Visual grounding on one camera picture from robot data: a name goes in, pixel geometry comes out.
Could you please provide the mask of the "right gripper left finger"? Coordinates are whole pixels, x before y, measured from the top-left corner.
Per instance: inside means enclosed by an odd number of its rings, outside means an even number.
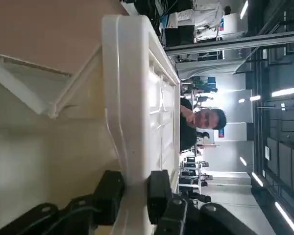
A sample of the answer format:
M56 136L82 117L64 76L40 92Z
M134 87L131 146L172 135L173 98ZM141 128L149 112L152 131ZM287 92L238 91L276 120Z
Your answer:
M91 235L115 223L124 193L119 171L107 170L95 191L73 198L60 209L42 203L0 229L0 235Z

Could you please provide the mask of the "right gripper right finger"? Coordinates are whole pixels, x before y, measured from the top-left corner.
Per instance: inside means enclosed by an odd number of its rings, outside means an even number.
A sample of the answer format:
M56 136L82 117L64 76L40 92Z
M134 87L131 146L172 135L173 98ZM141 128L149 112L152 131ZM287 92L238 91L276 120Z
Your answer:
M147 211L155 235L254 235L226 208L206 203L199 209L171 190L166 170L152 171L147 180Z

